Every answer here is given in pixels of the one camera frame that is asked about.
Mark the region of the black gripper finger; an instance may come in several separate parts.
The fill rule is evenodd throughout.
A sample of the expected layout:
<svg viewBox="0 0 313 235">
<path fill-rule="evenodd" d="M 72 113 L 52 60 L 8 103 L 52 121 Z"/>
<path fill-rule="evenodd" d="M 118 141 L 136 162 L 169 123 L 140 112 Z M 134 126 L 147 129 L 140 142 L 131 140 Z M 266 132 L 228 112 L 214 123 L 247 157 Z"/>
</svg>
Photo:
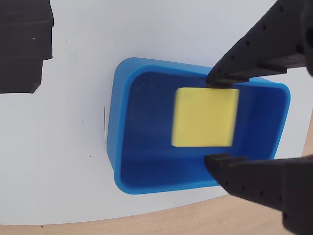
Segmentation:
<svg viewBox="0 0 313 235">
<path fill-rule="evenodd" d="M 281 211 L 296 235 L 313 233 L 313 157 L 249 161 L 228 153 L 204 157 L 212 177 L 229 194 Z"/>
<path fill-rule="evenodd" d="M 313 2 L 278 0 L 216 63 L 206 85 L 230 88 L 299 67 L 313 73 Z"/>
</svg>

